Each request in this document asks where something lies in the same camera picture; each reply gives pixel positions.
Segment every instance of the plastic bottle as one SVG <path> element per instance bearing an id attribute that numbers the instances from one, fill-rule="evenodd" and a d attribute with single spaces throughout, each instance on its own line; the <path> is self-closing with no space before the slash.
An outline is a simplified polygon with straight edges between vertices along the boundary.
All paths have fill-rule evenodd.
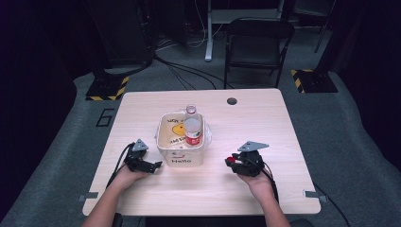
<path id="1" fill-rule="evenodd" d="M 201 116 L 198 114 L 197 107 L 194 104 L 186 106 L 183 128 L 185 129 L 185 141 L 187 144 L 194 146 L 201 141 Z"/>

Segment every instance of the dark background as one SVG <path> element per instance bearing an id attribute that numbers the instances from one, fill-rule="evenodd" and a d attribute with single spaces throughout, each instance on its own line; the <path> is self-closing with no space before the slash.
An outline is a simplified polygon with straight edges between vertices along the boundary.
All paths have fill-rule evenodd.
<path id="1" fill-rule="evenodd" d="M 148 1 L 156 6 L 149 9 L 150 21 L 139 18 L 137 10 L 119 13 L 119 16 L 111 11 L 101 14 L 103 20 L 134 17 L 132 19 L 136 18 L 140 24 L 121 25 L 127 29 L 127 35 L 139 39 L 136 42 L 122 41 L 123 46 L 131 46 L 128 61 L 118 61 L 127 59 L 118 59 L 119 54 L 111 56 L 111 49 L 115 48 L 107 46 L 105 41 L 115 36 L 111 33 L 108 37 L 99 31 L 98 18 L 88 10 L 97 7 L 96 1 L 0 2 L 3 132 L 0 143 L 0 219 L 24 188 L 73 106 L 77 92 L 73 82 L 75 78 L 91 72 L 94 67 L 111 68 L 119 63 L 147 60 L 151 56 L 147 42 L 157 39 L 157 36 L 142 37 L 149 34 L 142 30 L 148 28 L 147 23 L 157 31 L 172 32 L 169 35 L 181 42 L 187 35 L 182 30 L 183 18 L 192 21 L 195 29 L 199 28 L 190 1 Z M 132 2 L 136 3 L 113 1 L 114 12 L 119 12 L 118 6 Z M 157 8 L 161 2 L 170 4 L 164 4 L 161 10 Z M 255 1 L 254 5 L 231 2 L 233 8 L 270 7 L 263 5 L 266 1 Z M 198 1 L 203 19 L 206 17 L 206 3 Z M 220 4 L 214 8 L 224 9 L 226 5 Z M 400 169 L 401 78 L 398 65 L 401 62 L 401 17 L 398 9 L 399 4 L 390 0 L 338 1 L 331 25 L 333 36 L 317 69 L 322 72 L 333 70 L 340 75 L 357 103 L 365 130 L 383 155 Z M 177 29 L 168 31 L 160 21 L 168 18 L 162 15 L 172 12 L 180 18 L 171 17 Z"/>

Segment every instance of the hand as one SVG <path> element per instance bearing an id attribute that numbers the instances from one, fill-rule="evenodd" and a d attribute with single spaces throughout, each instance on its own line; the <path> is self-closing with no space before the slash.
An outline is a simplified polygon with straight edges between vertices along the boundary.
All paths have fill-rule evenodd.
<path id="1" fill-rule="evenodd" d="M 116 186 L 120 191 L 123 191 L 129 188 L 136 180 L 144 178 L 147 175 L 148 173 L 141 171 L 132 172 L 126 165 L 124 165 L 118 171 L 111 185 Z"/>
<path id="2" fill-rule="evenodd" d="M 248 187 L 250 188 L 253 196 L 259 201 L 263 201 L 264 199 L 270 199 L 270 197 L 274 198 L 273 189 L 271 186 L 271 182 L 265 174 L 262 172 L 255 177 L 248 177 L 240 174 L 236 174 L 239 179 L 244 181 Z"/>

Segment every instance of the table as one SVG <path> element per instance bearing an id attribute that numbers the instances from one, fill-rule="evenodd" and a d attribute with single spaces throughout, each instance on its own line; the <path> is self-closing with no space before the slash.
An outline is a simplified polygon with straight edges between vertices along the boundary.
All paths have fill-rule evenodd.
<path id="1" fill-rule="evenodd" d="M 236 105 L 227 103 L 233 97 Z M 138 138 L 148 145 L 146 161 L 164 161 L 155 134 L 163 114 L 195 103 L 213 133 L 202 166 L 170 167 L 163 163 L 154 175 L 141 179 L 120 198 L 124 216 L 244 216 L 263 212 L 248 186 L 225 165 L 224 159 L 247 141 L 269 144 L 259 150 L 277 183 L 285 214 L 316 214 L 318 199 L 292 127 L 286 104 L 277 89 L 169 91 L 124 94 L 100 159 L 83 214 L 89 215 L 105 190 L 123 148 Z"/>
<path id="2" fill-rule="evenodd" d="M 207 46 L 204 59 L 212 60 L 213 30 L 212 24 L 230 24 L 240 17 L 281 18 L 284 0 L 280 0 L 277 9 L 212 9 L 212 0 L 207 2 Z"/>

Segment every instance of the gray carpet floor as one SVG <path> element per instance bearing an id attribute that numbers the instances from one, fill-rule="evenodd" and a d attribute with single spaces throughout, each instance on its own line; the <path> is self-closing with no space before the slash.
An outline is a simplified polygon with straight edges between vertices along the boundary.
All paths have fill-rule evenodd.
<path id="1" fill-rule="evenodd" d="M 382 156 L 363 129 L 357 106 L 338 75 L 329 73 L 338 93 L 299 94 L 296 89 L 290 70 L 317 66 L 329 33 L 319 53 L 315 54 L 313 50 L 318 38 L 314 31 L 296 31 L 279 85 L 312 180 L 336 203 L 351 226 L 401 226 L 401 174 Z M 206 76 L 222 89 L 224 41 L 215 41 L 211 62 L 204 61 L 205 46 L 206 43 L 187 48 L 173 45 L 156 51 L 156 54 L 166 61 L 218 77 Z M 214 89 L 206 79 L 177 72 L 195 89 Z M 90 188 L 112 127 L 112 124 L 96 127 L 96 123 L 104 109 L 112 109 L 107 114 L 114 118 L 120 104 L 120 100 L 85 101 L 93 79 L 93 75 L 88 74 L 75 80 L 78 95 L 73 109 L 0 226 L 80 226 L 85 219 L 81 212 L 83 202 L 77 199 Z M 267 85 L 257 84 L 271 83 L 274 79 L 243 78 L 240 73 L 233 73 L 230 81 L 235 88 L 260 88 Z M 149 68 L 130 77 L 126 92 L 186 88 L 165 64 L 154 61 Z M 317 227 L 346 226 L 332 202 L 323 202 L 322 211 L 317 215 L 288 215 L 290 220 L 296 218 L 306 218 Z M 123 226 L 144 226 L 145 221 L 146 218 L 124 217 Z"/>

